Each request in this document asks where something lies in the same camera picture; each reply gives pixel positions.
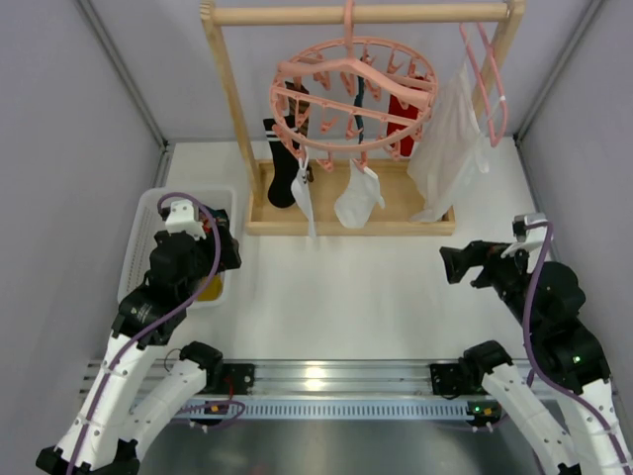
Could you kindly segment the white sock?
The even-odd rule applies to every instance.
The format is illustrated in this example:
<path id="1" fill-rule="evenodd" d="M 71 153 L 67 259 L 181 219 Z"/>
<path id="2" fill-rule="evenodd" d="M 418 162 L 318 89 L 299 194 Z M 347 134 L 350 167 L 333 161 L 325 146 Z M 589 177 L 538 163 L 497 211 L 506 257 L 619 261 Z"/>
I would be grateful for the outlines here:
<path id="1" fill-rule="evenodd" d="M 343 194 L 335 201 L 334 212 L 338 221 L 347 229 L 365 227 L 374 208 L 386 207 L 381 193 L 379 176 L 369 167 L 360 169 L 350 159 L 350 178 Z"/>
<path id="2" fill-rule="evenodd" d="M 308 180 L 309 157 L 299 160 L 299 169 L 291 184 L 291 192 L 296 204 L 308 221 L 308 236 L 311 239 L 317 237 L 313 203 Z"/>

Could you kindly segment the black white-striped sock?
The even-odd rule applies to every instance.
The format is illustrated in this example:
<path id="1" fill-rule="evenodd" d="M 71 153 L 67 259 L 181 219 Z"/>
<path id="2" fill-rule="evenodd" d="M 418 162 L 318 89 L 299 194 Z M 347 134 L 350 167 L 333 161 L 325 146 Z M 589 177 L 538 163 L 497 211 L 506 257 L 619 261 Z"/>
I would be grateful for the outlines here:
<path id="1" fill-rule="evenodd" d="M 274 207 L 289 208 L 296 202 L 291 185 L 299 170 L 299 163 L 273 131 L 275 120 L 264 119 L 263 125 L 273 160 L 273 178 L 268 187 L 267 197 Z"/>

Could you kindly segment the pink round clip hanger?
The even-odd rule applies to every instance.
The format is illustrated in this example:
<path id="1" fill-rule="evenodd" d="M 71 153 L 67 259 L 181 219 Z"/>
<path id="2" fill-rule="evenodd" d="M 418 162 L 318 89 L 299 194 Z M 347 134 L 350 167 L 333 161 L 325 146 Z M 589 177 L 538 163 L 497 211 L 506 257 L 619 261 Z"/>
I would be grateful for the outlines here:
<path id="1" fill-rule="evenodd" d="M 390 144 L 416 136 L 430 120 L 439 91 L 435 70 L 420 52 L 380 37 L 357 36 L 353 23 L 354 3 L 343 9 L 344 35 L 340 39 L 309 47 L 277 65 L 269 89 L 270 108 L 276 125 L 273 131 L 297 161 L 308 156 L 308 149 L 326 153 L 319 164 L 329 171 L 333 155 L 348 152 L 356 165 L 366 167 L 368 152 L 383 149 L 390 156 Z M 364 63 L 367 53 L 373 62 Z M 357 77 L 365 79 L 363 107 L 354 106 Z M 289 90 L 285 82 L 305 86 L 309 94 Z M 390 96 L 406 108 L 418 109 L 415 119 L 388 113 Z M 300 118 L 289 112 L 289 98 L 310 103 L 308 135 L 297 132 Z M 364 122 L 364 141 L 358 143 L 355 115 Z M 406 127 L 387 135 L 388 122 Z"/>

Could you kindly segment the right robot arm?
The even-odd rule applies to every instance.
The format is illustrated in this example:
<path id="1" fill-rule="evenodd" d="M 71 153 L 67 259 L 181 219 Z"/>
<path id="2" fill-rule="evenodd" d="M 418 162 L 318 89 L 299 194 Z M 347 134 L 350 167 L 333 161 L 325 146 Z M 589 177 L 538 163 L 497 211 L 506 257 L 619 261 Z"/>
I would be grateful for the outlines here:
<path id="1" fill-rule="evenodd" d="M 547 260 L 550 242 L 544 236 L 441 248 L 449 283 L 480 268 L 471 285 L 494 289 L 516 317 L 530 369 L 522 376 L 503 346 L 489 339 L 451 366 L 432 365 L 433 391 L 446 399 L 493 397 L 500 415 L 475 409 L 472 428 L 512 421 L 545 474 L 629 474 L 632 452 L 613 406 L 607 359 L 579 319 L 585 293 L 570 267 Z"/>

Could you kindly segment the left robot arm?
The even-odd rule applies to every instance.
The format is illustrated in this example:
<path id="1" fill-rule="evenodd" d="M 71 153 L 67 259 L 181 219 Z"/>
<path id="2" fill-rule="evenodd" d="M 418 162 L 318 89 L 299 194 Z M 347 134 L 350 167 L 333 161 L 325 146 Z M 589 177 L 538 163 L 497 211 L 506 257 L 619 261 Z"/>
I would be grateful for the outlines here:
<path id="1" fill-rule="evenodd" d="M 199 341 L 183 346 L 171 372 L 141 403 L 142 380 L 160 356 L 188 307 L 220 267 L 222 234 L 208 209 L 191 234 L 161 231 L 142 283 L 120 304 L 106 354 L 68 432 L 41 450 L 46 474 L 136 474 L 171 419 L 195 394 L 217 387 L 224 356 Z"/>

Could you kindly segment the brown striped sock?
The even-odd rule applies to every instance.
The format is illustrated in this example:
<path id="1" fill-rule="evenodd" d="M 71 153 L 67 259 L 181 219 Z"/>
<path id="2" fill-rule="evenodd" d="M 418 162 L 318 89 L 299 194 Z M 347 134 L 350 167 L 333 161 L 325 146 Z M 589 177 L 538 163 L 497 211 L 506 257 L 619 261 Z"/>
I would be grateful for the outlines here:
<path id="1" fill-rule="evenodd" d="M 309 94 L 308 89 L 302 84 L 297 86 L 294 82 L 286 81 L 285 85 L 289 90 L 298 91 L 302 94 Z M 290 114 L 300 118 L 300 121 L 298 123 L 295 123 L 295 128 L 297 129 L 297 132 L 299 134 L 306 137 L 308 135 L 310 124 L 310 103 L 305 101 L 297 101 L 294 98 L 289 98 L 288 101 Z"/>

